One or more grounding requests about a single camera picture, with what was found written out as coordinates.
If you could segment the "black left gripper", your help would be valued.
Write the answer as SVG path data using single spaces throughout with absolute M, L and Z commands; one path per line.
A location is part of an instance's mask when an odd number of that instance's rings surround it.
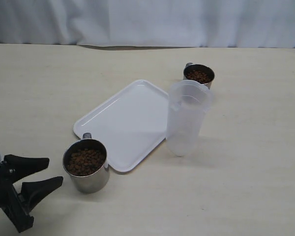
M 21 196 L 13 184 L 34 173 L 47 169 L 49 158 L 28 158 L 16 155 L 6 155 L 0 163 L 0 209 L 13 223 L 16 230 L 21 233 L 33 227 L 34 217 L 32 211 L 45 197 L 63 183 L 63 177 L 53 177 L 37 182 L 23 182 Z

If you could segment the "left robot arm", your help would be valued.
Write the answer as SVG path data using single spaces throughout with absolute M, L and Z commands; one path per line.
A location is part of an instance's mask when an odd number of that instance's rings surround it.
M 33 227 L 31 211 L 49 194 L 62 186 L 63 177 L 52 177 L 42 181 L 23 182 L 20 192 L 14 183 L 45 170 L 50 159 L 0 155 L 0 209 L 5 213 L 19 233 Z

